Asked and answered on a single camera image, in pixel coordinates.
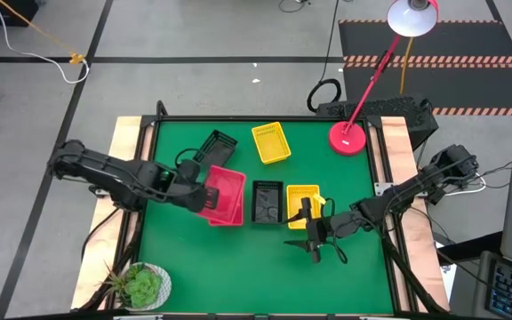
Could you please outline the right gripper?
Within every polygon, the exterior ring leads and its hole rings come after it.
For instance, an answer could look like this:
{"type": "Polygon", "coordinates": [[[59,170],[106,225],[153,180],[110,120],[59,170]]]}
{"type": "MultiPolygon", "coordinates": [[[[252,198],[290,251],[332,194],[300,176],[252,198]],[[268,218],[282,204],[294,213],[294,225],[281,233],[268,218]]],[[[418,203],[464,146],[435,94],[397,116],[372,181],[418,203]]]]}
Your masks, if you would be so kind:
{"type": "MultiPolygon", "coordinates": [[[[303,197],[298,213],[284,223],[289,224],[298,220],[308,221],[311,217],[310,198],[303,197]]],[[[326,243],[328,237],[343,238],[351,236],[363,225],[362,216],[359,212],[342,212],[329,217],[311,219],[307,222],[309,240],[289,240],[284,241],[284,243],[303,249],[310,254],[313,263],[319,263],[321,256],[319,244],[316,243],[326,243]]]]}

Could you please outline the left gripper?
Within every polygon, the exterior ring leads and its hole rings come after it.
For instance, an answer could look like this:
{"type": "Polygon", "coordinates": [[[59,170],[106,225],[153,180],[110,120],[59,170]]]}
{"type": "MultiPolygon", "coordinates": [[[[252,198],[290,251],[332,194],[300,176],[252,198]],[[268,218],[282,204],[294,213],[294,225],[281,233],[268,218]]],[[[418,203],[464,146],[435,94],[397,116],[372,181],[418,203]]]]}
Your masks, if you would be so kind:
{"type": "Polygon", "coordinates": [[[199,213],[204,208],[214,210],[217,208],[220,191],[217,188],[204,188],[204,184],[197,181],[198,175],[194,172],[185,174],[177,172],[168,187],[168,201],[176,206],[199,213]]]}

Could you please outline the red slotted plastic basket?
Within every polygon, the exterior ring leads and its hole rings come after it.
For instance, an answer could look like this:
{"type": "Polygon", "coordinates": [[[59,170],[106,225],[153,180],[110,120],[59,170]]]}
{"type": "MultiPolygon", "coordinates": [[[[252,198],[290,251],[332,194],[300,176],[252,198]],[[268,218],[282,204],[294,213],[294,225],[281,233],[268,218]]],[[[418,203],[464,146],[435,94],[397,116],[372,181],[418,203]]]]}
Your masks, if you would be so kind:
{"type": "Polygon", "coordinates": [[[209,220],[209,225],[212,227],[239,227],[244,224],[244,197],[240,196],[235,207],[236,211],[231,222],[219,222],[216,220],[209,220]]]}
{"type": "Polygon", "coordinates": [[[235,214],[236,203],[244,194],[245,175],[241,172],[212,165],[207,173],[205,186],[220,191],[217,208],[204,208],[198,215],[208,220],[231,222],[235,214]]]}

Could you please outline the yellow slotted plastic basket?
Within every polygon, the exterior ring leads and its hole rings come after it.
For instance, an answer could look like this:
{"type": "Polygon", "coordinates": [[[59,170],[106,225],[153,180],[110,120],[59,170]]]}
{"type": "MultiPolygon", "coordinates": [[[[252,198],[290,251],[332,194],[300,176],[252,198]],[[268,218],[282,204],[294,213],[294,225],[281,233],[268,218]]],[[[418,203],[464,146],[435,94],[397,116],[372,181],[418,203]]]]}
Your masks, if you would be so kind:
{"type": "Polygon", "coordinates": [[[320,195],[318,185],[288,185],[286,187],[287,218],[293,218],[302,208],[301,199],[308,197],[311,203],[311,213],[313,218],[321,217],[321,203],[315,198],[320,195]]]}
{"type": "Polygon", "coordinates": [[[264,164],[283,161],[292,154],[279,122],[253,127],[252,136],[264,164]]]}

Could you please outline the black slotted plastic basket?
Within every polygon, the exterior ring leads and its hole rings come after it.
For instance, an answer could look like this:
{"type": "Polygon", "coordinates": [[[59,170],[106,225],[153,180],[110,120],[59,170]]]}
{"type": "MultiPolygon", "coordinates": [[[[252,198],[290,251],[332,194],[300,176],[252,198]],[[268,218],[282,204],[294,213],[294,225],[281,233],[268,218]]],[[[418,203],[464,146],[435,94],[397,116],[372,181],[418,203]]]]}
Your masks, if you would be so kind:
{"type": "Polygon", "coordinates": [[[213,130],[193,159],[204,166],[224,167],[236,150],[237,141],[224,132],[213,130]]]}
{"type": "Polygon", "coordinates": [[[284,222],[283,182],[254,180],[252,182],[252,222],[279,225],[284,222]]]}

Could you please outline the red desk lamp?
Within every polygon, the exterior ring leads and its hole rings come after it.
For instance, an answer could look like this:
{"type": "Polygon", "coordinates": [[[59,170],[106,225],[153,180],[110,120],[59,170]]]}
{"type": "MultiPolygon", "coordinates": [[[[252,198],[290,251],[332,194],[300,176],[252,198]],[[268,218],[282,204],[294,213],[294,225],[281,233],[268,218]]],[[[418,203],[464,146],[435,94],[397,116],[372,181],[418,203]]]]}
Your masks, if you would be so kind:
{"type": "Polygon", "coordinates": [[[427,34],[437,24],[438,15],[437,0],[394,0],[389,6],[387,23],[396,35],[382,58],[375,64],[375,72],[353,113],[347,121],[338,122],[330,129],[328,141],[336,153],[353,156],[365,147],[366,134],[356,120],[372,88],[386,70],[401,38],[413,39],[427,34]]]}

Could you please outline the succulent in white pot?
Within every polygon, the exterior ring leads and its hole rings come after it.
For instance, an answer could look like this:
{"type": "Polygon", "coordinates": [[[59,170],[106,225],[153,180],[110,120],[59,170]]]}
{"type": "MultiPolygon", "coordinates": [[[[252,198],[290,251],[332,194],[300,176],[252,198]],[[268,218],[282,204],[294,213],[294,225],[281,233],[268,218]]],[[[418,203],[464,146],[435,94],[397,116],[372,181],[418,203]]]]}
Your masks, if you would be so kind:
{"type": "Polygon", "coordinates": [[[130,264],[121,273],[111,270],[105,282],[106,294],[130,311],[149,311],[161,307],[170,297],[172,280],[168,272],[146,262],[130,264]]]}

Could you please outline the light wooden side board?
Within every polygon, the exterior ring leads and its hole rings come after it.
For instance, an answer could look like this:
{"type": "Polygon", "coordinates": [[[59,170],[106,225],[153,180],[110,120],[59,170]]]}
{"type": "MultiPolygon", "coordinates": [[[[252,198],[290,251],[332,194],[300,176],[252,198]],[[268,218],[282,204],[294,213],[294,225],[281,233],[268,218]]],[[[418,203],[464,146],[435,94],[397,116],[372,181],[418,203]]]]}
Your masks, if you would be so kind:
{"type": "MultiPolygon", "coordinates": [[[[405,119],[384,116],[381,124],[392,180],[403,183],[418,174],[405,119]]],[[[412,272],[436,303],[449,311],[427,207],[421,197],[414,198],[412,208],[402,218],[402,227],[412,272]]]]}
{"type": "MultiPolygon", "coordinates": [[[[120,116],[111,139],[108,153],[123,160],[135,157],[147,159],[152,140],[151,126],[141,126],[141,116],[120,116]]],[[[97,200],[91,228],[95,233],[85,246],[84,257],[73,295],[72,309],[80,308],[99,289],[113,264],[131,242],[137,223],[136,212],[117,211],[109,197],[97,200]]]]}

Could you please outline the black perforated crate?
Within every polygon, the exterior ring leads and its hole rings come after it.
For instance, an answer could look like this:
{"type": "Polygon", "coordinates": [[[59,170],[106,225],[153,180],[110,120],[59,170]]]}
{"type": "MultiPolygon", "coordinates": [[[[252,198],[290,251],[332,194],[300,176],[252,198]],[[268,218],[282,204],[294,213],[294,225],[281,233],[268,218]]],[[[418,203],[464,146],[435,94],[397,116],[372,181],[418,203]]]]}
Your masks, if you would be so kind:
{"type": "MultiPolygon", "coordinates": [[[[314,113],[317,116],[347,120],[355,111],[356,106],[356,103],[350,101],[335,101],[320,104],[314,113]]],[[[397,96],[382,100],[368,100],[363,104],[357,116],[372,119],[377,116],[403,117],[412,149],[416,150],[438,129],[433,111],[433,105],[427,98],[417,95],[397,96]]]]}

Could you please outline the black side desk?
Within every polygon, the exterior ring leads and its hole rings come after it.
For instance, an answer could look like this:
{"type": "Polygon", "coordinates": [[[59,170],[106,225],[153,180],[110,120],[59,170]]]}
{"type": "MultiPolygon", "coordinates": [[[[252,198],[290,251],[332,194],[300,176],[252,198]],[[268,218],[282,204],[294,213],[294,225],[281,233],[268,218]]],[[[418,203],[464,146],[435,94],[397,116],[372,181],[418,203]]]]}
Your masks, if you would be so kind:
{"type": "Polygon", "coordinates": [[[500,254],[502,232],[495,232],[489,235],[480,236],[461,243],[447,244],[438,248],[438,261],[440,266],[450,265],[450,262],[441,256],[447,256],[454,262],[463,262],[475,260],[481,256],[482,252],[493,252],[500,254]]]}

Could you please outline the black hazard-striped floor mat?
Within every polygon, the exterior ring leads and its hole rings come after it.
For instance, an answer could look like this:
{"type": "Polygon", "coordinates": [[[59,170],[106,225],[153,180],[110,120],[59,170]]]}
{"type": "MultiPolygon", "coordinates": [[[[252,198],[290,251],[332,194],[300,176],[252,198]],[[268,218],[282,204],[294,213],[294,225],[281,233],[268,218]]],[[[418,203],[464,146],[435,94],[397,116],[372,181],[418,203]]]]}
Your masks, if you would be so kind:
{"type": "Polygon", "coordinates": [[[440,116],[512,116],[512,40],[497,20],[443,20],[402,40],[370,99],[419,95],[440,116]]]}

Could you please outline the black metal table frame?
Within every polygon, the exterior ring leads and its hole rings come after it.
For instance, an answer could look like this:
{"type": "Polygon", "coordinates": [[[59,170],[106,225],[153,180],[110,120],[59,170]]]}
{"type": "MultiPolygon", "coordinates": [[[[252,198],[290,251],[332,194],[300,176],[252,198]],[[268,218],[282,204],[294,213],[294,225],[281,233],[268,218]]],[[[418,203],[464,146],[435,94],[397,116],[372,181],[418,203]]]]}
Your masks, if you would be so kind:
{"type": "MultiPolygon", "coordinates": [[[[149,156],[171,160],[182,142],[200,143],[212,130],[234,137],[238,148],[229,167],[248,180],[280,180],[285,185],[317,184],[339,207],[373,192],[374,181],[401,182],[416,173],[406,122],[385,116],[372,130],[368,148],[357,156],[335,154],[327,142],[331,119],[281,116],[291,156],[264,165],[252,128],[268,116],[136,116],[116,121],[110,150],[128,157],[137,147],[149,156]]],[[[348,263],[333,248],[313,263],[286,244],[298,232],[286,227],[254,225],[212,227],[203,219],[167,205],[150,205],[136,245],[138,260],[165,268],[172,292],[161,310],[167,315],[216,314],[256,316],[389,315],[398,309],[421,311],[423,304],[400,270],[384,254],[380,238],[360,231],[341,241],[348,263]]]]}

